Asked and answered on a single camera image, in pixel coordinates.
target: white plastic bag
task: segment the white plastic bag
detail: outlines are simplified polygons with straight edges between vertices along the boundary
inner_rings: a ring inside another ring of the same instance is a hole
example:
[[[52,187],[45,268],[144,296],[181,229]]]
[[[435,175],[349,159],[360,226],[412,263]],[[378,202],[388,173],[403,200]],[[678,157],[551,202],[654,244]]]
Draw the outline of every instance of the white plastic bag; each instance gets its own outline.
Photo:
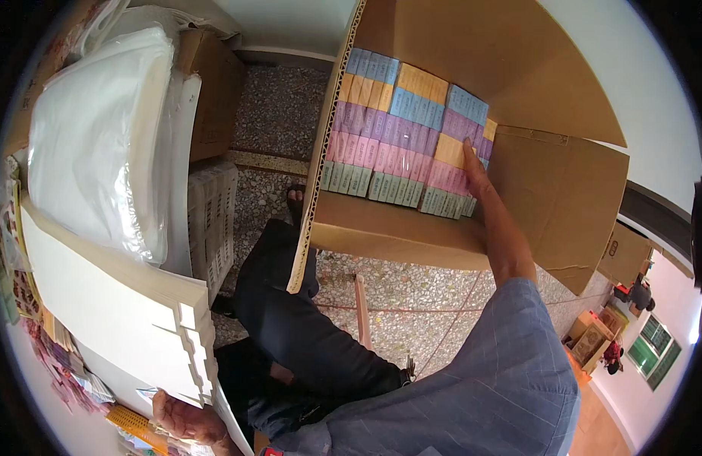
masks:
[[[179,52],[179,23],[171,10],[156,5],[134,6],[120,15],[104,38],[104,43],[120,41],[123,35],[155,26],[164,29],[166,38],[174,46],[174,59]]]
[[[34,205],[85,239],[155,264],[166,257],[168,190],[155,166],[169,165],[156,141],[173,51],[160,27],[105,43],[47,82],[29,132]]]

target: window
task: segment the window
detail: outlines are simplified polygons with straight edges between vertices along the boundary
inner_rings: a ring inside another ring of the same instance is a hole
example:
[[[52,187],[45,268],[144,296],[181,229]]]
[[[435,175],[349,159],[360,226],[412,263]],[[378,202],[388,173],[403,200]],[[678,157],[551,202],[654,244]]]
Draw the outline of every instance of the window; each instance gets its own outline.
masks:
[[[680,354],[681,348],[654,315],[650,315],[635,343],[629,359],[635,363],[650,388],[655,390]]]

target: dark pants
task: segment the dark pants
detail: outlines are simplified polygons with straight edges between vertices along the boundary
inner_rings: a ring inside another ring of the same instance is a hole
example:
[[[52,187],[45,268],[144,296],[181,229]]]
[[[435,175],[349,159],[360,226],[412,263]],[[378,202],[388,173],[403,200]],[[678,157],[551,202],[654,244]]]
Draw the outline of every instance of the dark pants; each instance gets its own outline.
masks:
[[[233,413],[271,439],[403,382],[397,366],[366,350],[313,304],[314,249],[300,292],[285,291],[298,237],[282,220],[268,221],[240,269],[234,294],[235,315],[250,337],[215,351]],[[292,385],[269,376],[272,361],[292,371]]]

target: white plastic crate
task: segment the white plastic crate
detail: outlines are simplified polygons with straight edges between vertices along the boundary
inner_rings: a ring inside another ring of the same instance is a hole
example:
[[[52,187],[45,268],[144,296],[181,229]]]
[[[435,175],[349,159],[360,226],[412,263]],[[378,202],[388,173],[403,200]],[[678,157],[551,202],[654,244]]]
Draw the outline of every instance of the white plastic crate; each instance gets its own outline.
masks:
[[[234,262],[234,201],[237,168],[227,157],[193,167],[188,185],[192,275],[207,281],[210,305]]]

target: wooden post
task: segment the wooden post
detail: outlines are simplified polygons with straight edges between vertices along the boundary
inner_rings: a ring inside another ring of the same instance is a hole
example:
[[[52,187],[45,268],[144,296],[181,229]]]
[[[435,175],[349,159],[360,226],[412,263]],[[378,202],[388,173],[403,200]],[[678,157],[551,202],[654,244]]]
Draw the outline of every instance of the wooden post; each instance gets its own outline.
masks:
[[[356,318],[358,320],[358,341],[367,350],[372,349],[372,335],[368,328],[368,309],[366,307],[366,293],[364,290],[364,276],[356,274],[354,282],[356,291]]]

